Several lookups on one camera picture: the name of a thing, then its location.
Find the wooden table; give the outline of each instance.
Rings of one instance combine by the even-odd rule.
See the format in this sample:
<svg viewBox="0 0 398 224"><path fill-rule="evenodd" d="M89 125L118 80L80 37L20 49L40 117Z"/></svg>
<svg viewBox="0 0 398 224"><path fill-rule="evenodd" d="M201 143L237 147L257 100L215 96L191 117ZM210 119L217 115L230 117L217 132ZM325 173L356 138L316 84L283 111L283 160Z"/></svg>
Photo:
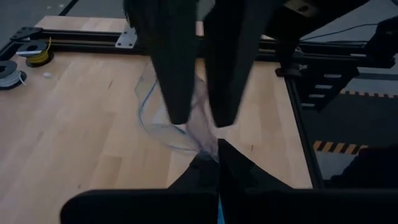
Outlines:
<svg viewBox="0 0 398 224"><path fill-rule="evenodd" d="M45 29L120 32L124 19L47 16ZM57 223L62 205L88 189L166 188L193 156L167 149L137 122L134 87L149 58L59 52L26 67L26 86L0 92L0 222ZM312 187L277 63L256 62L234 126L233 146L295 188ZM49 72L53 78L44 78ZM203 61L197 74L204 77Z"/></svg>

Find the black cable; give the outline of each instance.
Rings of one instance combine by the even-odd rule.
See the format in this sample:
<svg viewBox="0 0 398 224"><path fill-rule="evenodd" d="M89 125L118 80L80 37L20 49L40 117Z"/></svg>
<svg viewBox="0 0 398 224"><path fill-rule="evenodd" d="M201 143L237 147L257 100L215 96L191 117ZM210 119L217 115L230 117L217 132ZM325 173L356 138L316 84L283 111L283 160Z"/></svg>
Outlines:
<svg viewBox="0 0 398 224"><path fill-rule="evenodd" d="M364 26L377 26L377 25L378 25L378 24L362 24L362 25L350 27L350 28L347 28L347 29L344 29L344 30L341 30L341 31L331 32L331 33L322 34L322 35L316 35L316 36L308 37L308 38L302 39L302 40L311 40L311 39L318 38L318 37L324 37L324 36L328 36L328 35L339 34L339 33L341 33L341 32L346 32L346 31L349 31L349 30L352 30L352 29L355 29L355 28L359 28L359 27L364 27Z"/></svg>

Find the yellow black warning stripe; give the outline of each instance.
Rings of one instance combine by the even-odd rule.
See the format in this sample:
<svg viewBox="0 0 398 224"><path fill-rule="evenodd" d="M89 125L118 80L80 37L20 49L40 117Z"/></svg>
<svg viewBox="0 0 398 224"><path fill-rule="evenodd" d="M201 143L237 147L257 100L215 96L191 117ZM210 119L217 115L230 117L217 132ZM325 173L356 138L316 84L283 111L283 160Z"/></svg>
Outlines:
<svg viewBox="0 0 398 224"><path fill-rule="evenodd" d="M315 141L312 145L313 150L318 152L334 152L342 154L357 155L361 149L366 149L366 145L336 143L327 141Z"/></svg>
<svg viewBox="0 0 398 224"><path fill-rule="evenodd" d="M366 92L360 92L360 91L347 91L345 89L342 89L340 91L340 94L356 95L356 96L370 96L370 97L378 97L378 98L396 98L396 99L398 99L398 95L383 94L383 93L366 93Z"/></svg>

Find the transparent plastic bag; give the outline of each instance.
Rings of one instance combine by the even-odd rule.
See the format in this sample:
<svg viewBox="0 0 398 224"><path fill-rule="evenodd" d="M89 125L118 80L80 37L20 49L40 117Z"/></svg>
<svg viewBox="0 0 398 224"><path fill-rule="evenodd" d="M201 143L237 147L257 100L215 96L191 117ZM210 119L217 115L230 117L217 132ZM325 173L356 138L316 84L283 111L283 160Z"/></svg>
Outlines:
<svg viewBox="0 0 398 224"><path fill-rule="evenodd" d="M148 134L173 150L218 160L217 138L213 135L211 119L208 119L210 110L203 80L195 77L190 118L186 124L178 126L169 121L151 62L146 65L134 91L139 100L139 122Z"/></svg>

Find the spool of wire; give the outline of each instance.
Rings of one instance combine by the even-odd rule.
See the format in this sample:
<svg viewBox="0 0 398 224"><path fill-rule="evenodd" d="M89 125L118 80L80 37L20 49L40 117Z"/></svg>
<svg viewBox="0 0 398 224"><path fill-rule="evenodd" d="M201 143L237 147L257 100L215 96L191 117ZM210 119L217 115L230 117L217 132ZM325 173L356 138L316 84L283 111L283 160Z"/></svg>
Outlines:
<svg viewBox="0 0 398 224"><path fill-rule="evenodd" d="M0 90L10 90L24 84L26 73L17 70L17 63L13 61L0 62Z"/></svg>
<svg viewBox="0 0 398 224"><path fill-rule="evenodd" d="M50 51L51 38L49 44L44 40L35 40L19 47L17 55L26 58L26 65L32 68L40 67L51 62L54 53Z"/></svg>

